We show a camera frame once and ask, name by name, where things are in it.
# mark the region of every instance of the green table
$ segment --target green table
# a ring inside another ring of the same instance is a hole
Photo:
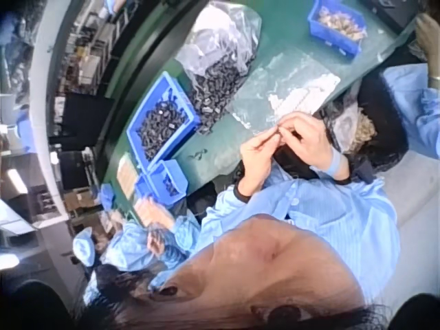
[[[313,1],[278,0],[276,7],[272,1],[265,0],[243,0],[240,2],[254,8],[263,19],[260,45],[253,69],[258,67],[259,63],[270,60],[275,47],[278,50],[286,51],[291,49],[300,50],[340,77],[341,81],[329,99],[342,93],[354,81],[379,65],[393,53],[397,46],[408,38],[413,30],[412,27],[408,27],[407,31],[401,36],[396,36],[373,13],[363,7],[358,0],[343,1],[364,14],[368,27],[368,37],[363,41],[362,53],[354,60],[349,60],[323,42],[310,37],[307,15],[311,10]],[[169,71],[180,80],[183,77],[182,68],[174,60],[170,60],[164,70]],[[149,86],[145,86],[145,93],[148,90]],[[231,115],[226,115],[220,122],[216,123],[213,133],[210,135],[193,135],[174,155],[190,183],[188,193],[201,188],[217,175],[228,174],[239,161],[240,144],[251,135],[251,131],[245,129]],[[115,180],[118,160],[129,149],[127,137],[123,133],[111,158],[105,177],[106,182]],[[203,149],[208,152],[203,155],[201,160],[195,160],[191,157],[191,155]],[[124,198],[118,191],[116,195],[120,203],[125,203]]]

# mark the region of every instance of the person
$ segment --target person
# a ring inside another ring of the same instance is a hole
[[[100,264],[112,265],[119,272],[139,272],[160,261],[166,269],[151,281],[150,289],[153,290],[160,287],[170,272],[187,259],[188,251],[197,241],[200,225],[190,212],[174,219],[151,197],[137,201],[135,211],[140,215],[141,222],[128,221],[122,226],[102,253]],[[83,248],[83,255],[78,254],[77,258],[83,262],[90,261],[91,254],[94,254],[94,242],[89,239],[82,244],[88,247]],[[100,294],[97,282],[97,273],[92,272],[83,295],[86,305]]]
[[[273,163],[284,143],[320,179],[292,179]],[[207,210],[185,263],[158,292],[127,299],[105,318],[86,313],[81,329],[375,324],[367,305],[399,256],[396,212],[383,182],[351,179],[352,165],[330,145],[324,123],[298,112],[243,144],[241,154],[243,179]]]
[[[410,149],[439,159],[440,3],[429,0],[427,11],[416,22],[417,43],[427,63],[389,67],[383,79],[401,115]]]

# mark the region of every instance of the blue container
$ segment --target blue container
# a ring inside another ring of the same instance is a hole
[[[171,138],[162,146],[157,155],[151,160],[145,156],[142,147],[142,141],[136,132],[144,121],[146,114],[154,109],[158,102],[168,100],[170,95],[175,99],[179,111],[184,111],[186,114],[186,121],[181,125]],[[184,90],[177,82],[177,79],[171,78],[168,72],[164,71],[162,75],[156,80],[150,91],[142,101],[139,109],[137,109],[133,119],[130,122],[126,134],[128,135],[131,149],[136,157],[142,172],[147,174],[156,163],[166,156],[200,123],[199,116],[195,113],[194,107],[186,96]]]
[[[170,182],[175,194],[170,194],[165,180]],[[177,160],[159,161],[148,174],[141,174],[135,184],[135,191],[138,197],[152,196],[157,202],[167,208],[186,196],[188,180],[180,169]]]
[[[342,5],[336,0],[315,0],[315,4],[308,18],[310,24],[310,34],[312,36],[316,36],[319,39],[322,39],[353,56],[358,55],[361,52],[360,44],[362,40],[353,41],[339,31],[321,24],[318,19],[319,11],[322,7],[326,7],[331,13],[343,12],[350,15],[351,18],[357,23],[359,28],[364,29],[366,28],[366,24],[362,14],[351,9],[350,7],[347,7],[346,5]]]

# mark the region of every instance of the black wristband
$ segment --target black wristband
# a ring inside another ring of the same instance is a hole
[[[239,192],[239,183],[240,183],[240,182],[237,182],[237,183],[235,184],[235,186],[234,186],[234,196],[235,196],[235,198],[237,198],[239,201],[242,201],[243,203],[247,204],[248,201],[250,201],[251,197],[250,197],[250,196],[242,195],[242,194]]]

